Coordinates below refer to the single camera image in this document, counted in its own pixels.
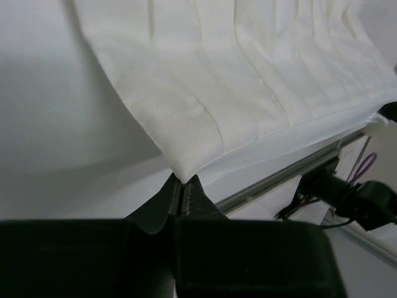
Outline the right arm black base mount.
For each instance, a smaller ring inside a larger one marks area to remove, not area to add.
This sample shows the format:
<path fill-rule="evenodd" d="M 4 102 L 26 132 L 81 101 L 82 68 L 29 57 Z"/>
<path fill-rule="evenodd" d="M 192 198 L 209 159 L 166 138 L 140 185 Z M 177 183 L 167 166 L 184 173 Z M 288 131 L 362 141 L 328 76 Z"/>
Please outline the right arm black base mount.
<path fill-rule="evenodd" d="M 312 195 L 308 190 L 308 187 L 313 184 L 314 179 L 320 174 L 334 174 L 337 164 L 339 163 L 339 158 L 334 157 L 329 161 L 314 167 L 309 172 L 305 173 L 295 191 L 291 203 L 280 210 L 276 215 L 277 220 L 288 220 L 294 213 L 303 207 L 317 203 L 320 201 L 317 197 Z"/>

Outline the white pleated skirt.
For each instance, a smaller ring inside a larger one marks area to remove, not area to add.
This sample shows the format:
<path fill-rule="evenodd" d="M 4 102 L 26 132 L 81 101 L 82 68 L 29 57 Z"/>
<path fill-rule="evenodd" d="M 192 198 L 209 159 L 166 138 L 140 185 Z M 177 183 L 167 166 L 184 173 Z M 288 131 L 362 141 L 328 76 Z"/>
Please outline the white pleated skirt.
<path fill-rule="evenodd" d="M 360 1 L 73 1 L 118 97 L 183 182 L 374 119 L 396 75 Z"/>

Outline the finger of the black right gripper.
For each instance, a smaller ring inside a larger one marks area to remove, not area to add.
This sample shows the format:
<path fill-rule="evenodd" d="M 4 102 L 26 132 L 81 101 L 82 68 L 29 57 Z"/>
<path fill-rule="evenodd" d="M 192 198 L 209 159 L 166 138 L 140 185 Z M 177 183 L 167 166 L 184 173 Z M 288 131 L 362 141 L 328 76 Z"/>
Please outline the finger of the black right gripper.
<path fill-rule="evenodd" d="M 397 122 L 397 102 L 385 104 L 378 113 L 388 120 Z"/>

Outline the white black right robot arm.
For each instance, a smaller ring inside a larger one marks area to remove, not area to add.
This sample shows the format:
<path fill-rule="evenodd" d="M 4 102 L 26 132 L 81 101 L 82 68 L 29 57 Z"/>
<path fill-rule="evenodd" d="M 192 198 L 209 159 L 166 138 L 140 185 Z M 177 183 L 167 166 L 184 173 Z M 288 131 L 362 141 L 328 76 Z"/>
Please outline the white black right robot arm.
<path fill-rule="evenodd" d="M 396 192 L 379 181 L 347 182 L 336 176 L 338 157 L 303 175 L 296 199 L 315 198 L 335 208 L 336 214 L 356 221 L 366 231 L 396 223 Z"/>

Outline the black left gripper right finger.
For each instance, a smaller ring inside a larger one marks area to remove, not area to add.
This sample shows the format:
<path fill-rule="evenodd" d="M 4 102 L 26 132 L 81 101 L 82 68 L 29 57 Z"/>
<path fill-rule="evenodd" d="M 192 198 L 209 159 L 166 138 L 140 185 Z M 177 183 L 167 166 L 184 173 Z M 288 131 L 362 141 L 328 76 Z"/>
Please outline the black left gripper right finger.
<path fill-rule="evenodd" d="M 175 223 L 179 297 L 345 297 L 331 243 L 316 225 L 231 220 L 194 176 Z"/>

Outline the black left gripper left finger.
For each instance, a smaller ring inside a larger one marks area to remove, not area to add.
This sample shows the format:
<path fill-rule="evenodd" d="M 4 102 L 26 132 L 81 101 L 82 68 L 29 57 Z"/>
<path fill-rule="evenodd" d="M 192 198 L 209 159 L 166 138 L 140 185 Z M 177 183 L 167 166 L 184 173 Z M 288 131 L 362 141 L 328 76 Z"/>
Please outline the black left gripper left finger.
<path fill-rule="evenodd" d="M 3 220 L 2 297 L 172 297 L 171 175 L 122 219 Z"/>

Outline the aluminium table edge rail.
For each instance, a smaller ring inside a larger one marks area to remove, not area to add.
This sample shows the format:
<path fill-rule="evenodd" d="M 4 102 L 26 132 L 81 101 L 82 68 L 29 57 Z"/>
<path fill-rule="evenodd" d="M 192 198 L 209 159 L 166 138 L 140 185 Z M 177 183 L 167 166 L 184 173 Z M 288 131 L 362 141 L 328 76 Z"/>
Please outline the aluminium table edge rail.
<path fill-rule="evenodd" d="M 215 205 L 220 212 L 229 214 L 237 208 L 256 200 L 277 186 L 286 183 L 295 176 L 306 175 L 315 168 L 327 163 L 329 160 L 334 159 L 338 156 L 342 147 L 349 145 L 350 143 L 358 140 L 360 137 L 363 137 L 363 133 L 361 132 L 354 132 L 346 137 L 343 137 L 336 142 L 333 142 L 332 144 L 293 163 L 292 165 L 281 169 L 269 177 L 264 178 L 233 195 L 230 195 L 226 199 L 217 202 Z"/>

